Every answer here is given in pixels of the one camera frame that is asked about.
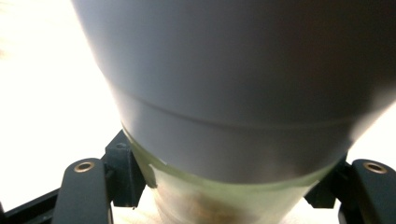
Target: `gray cylinder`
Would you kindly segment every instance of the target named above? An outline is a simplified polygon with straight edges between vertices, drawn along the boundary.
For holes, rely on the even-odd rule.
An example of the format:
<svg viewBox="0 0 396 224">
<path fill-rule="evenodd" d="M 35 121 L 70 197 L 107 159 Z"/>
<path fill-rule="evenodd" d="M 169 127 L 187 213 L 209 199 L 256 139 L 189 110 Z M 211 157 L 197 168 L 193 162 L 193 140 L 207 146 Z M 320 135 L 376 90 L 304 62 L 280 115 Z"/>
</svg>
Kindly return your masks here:
<svg viewBox="0 0 396 224">
<path fill-rule="evenodd" d="M 124 130 L 205 178 L 312 173 L 340 159 L 367 128 L 361 122 L 395 98 L 394 1 L 74 6 Z"/>
</svg>

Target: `white background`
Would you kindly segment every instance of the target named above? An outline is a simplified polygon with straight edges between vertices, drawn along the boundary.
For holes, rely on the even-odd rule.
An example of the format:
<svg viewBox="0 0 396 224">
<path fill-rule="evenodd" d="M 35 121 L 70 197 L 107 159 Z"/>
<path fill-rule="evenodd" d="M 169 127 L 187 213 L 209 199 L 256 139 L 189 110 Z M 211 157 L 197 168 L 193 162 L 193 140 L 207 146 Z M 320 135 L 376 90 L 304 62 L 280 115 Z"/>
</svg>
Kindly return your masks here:
<svg viewBox="0 0 396 224">
<path fill-rule="evenodd" d="M 104 154 L 117 110 L 67 0 L 0 0 L 0 201 L 7 211 L 61 185 L 72 162 Z M 396 106 L 353 147 L 396 167 Z M 149 191 L 118 223 L 156 223 Z M 302 200 L 282 223 L 337 223 Z"/>
</svg>

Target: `black mount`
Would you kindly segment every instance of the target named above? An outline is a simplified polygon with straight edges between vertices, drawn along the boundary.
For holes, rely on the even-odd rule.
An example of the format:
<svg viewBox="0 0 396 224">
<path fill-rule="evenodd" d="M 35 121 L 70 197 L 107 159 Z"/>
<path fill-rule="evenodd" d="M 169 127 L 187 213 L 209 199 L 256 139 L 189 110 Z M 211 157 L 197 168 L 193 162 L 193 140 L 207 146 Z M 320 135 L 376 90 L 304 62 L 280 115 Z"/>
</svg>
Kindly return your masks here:
<svg viewBox="0 0 396 224">
<path fill-rule="evenodd" d="M 0 224 L 113 223 L 110 203 L 137 207 L 146 182 L 123 131 L 101 159 L 71 164 L 62 186 L 4 213 Z M 341 201 L 341 224 L 392 224 L 396 220 L 396 173 L 385 164 L 343 158 L 305 199 L 314 208 L 333 208 Z"/>
</svg>

